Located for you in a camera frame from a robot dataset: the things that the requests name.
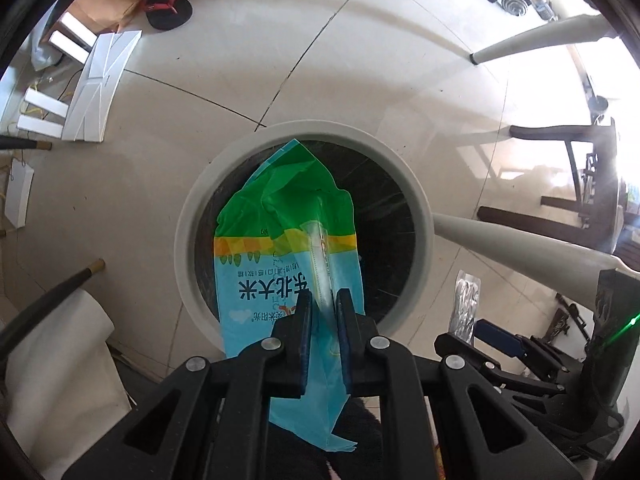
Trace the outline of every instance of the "black pole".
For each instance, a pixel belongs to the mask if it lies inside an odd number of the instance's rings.
[[[0,135],[0,150],[50,150],[52,144],[48,140],[21,139]]]
[[[0,332],[0,362],[4,361],[25,336],[45,319],[73,291],[104,269],[104,260],[95,260],[87,268],[56,285],[31,303]]]

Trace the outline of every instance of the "rice bag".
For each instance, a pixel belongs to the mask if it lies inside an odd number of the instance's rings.
[[[266,160],[218,215],[214,275],[227,357],[271,335],[301,290],[315,299],[306,393],[271,399],[270,421],[326,451],[351,451],[332,434],[347,401],[335,331],[335,292],[364,314],[353,203],[296,140]]]

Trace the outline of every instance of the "white box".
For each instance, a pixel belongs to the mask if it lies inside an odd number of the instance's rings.
[[[27,204],[33,180],[33,168],[14,158],[11,163],[11,177],[6,188],[4,216],[16,228],[24,227],[27,219]]]

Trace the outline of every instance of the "cardboard box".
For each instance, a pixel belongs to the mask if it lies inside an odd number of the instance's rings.
[[[74,0],[67,9],[94,34],[118,32],[138,10],[139,0]]]

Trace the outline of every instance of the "dark wooden chair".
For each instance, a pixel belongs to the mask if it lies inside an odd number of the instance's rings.
[[[574,178],[575,200],[542,196],[540,203],[575,211],[585,220],[585,225],[576,227],[485,206],[478,209],[478,219],[612,253],[622,228],[622,208],[618,206],[620,178],[616,169],[618,134],[613,119],[611,126],[512,126],[510,134],[518,139],[564,141]],[[588,157],[588,168],[583,176],[577,170],[572,141],[593,143],[593,153]]]

